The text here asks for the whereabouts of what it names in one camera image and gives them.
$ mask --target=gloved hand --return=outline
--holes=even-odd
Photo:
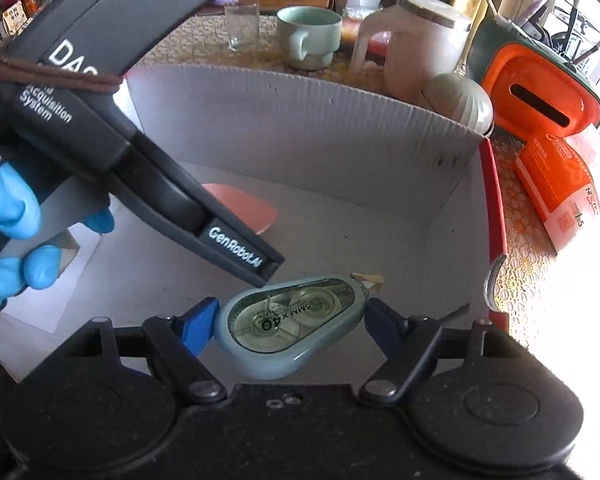
[[[38,232],[41,221],[40,205],[32,189],[10,164],[3,164],[0,167],[0,232],[11,238],[29,238]],[[114,227],[108,209],[82,223],[100,234],[109,233]],[[61,249],[52,245],[40,246],[26,258],[0,258],[0,305],[25,286],[42,289],[53,285],[58,278],[60,259]]]

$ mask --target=glass cup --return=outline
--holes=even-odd
[[[229,48],[235,51],[258,47],[260,9],[256,0],[232,0],[224,6]]]

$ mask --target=round ceramic object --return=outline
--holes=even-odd
[[[487,135],[493,124],[493,106],[477,82],[455,73],[435,76],[422,89],[422,107]]]

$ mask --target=kitchen counter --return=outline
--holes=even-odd
[[[260,19],[259,50],[227,48],[223,16],[187,20],[154,47],[138,66],[207,63],[317,77],[387,94],[379,68],[350,75],[346,54],[319,72],[282,65],[273,16]],[[522,146],[506,134],[491,139],[504,204],[509,257],[495,285],[499,309],[509,312],[511,333],[568,384],[585,407],[585,422],[570,465],[586,479],[600,479],[600,240],[557,255],[513,164]]]

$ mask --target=correction tape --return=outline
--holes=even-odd
[[[362,319],[368,292],[347,276],[319,276],[247,290],[218,313],[214,336],[253,379],[298,370]]]

